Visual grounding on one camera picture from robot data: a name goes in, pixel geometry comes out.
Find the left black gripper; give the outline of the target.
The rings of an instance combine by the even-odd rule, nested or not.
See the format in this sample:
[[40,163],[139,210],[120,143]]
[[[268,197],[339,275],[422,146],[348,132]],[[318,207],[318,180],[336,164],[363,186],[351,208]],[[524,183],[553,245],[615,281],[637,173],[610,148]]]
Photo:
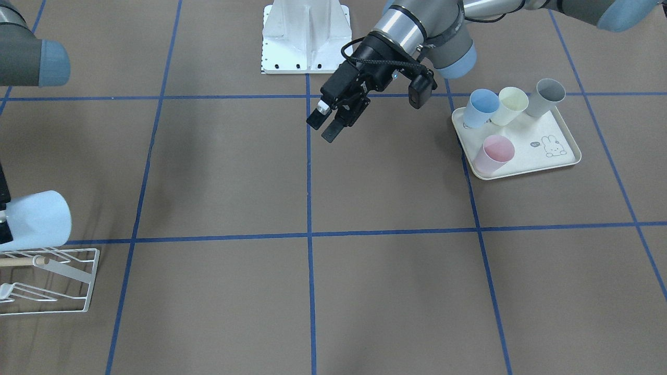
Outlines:
[[345,54],[347,45],[341,48],[344,60],[322,85],[321,98],[306,119],[310,128],[319,130],[337,110],[321,135],[327,143],[358,121],[370,104],[369,92],[386,90],[396,73],[409,79],[417,74],[417,62],[385,35],[371,32],[357,42],[359,45],[350,55]]

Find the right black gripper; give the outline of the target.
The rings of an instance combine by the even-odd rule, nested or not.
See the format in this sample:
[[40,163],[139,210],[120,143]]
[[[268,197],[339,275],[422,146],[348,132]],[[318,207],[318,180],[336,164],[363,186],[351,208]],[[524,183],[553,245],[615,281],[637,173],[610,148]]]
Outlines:
[[7,214],[7,205],[10,203],[10,191],[9,185],[1,166],[1,244],[7,244],[11,242],[14,237],[10,231],[8,214]]

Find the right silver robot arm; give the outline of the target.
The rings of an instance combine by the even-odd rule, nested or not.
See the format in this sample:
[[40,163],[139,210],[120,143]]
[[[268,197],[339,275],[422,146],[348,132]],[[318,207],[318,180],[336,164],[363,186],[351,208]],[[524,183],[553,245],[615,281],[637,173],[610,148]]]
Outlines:
[[[70,61],[57,41],[40,40],[10,1],[1,2],[1,83],[7,87],[57,87],[68,82]],[[2,252],[64,245],[72,218],[53,190],[12,197],[1,171]]]

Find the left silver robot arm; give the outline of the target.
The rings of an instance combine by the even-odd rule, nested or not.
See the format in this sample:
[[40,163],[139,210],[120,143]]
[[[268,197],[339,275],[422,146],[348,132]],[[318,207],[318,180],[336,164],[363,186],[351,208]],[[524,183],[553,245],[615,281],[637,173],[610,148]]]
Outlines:
[[389,1],[366,36],[340,47],[343,62],[320,89],[307,118],[333,142],[353,126],[370,104],[370,92],[383,92],[399,73],[409,79],[408,100],[422,107],[437,88],[435,74],[457,79],[477,60],[469,24],[496,23],[520,10],[555,10],[598,29],[633,28],[665,1]]

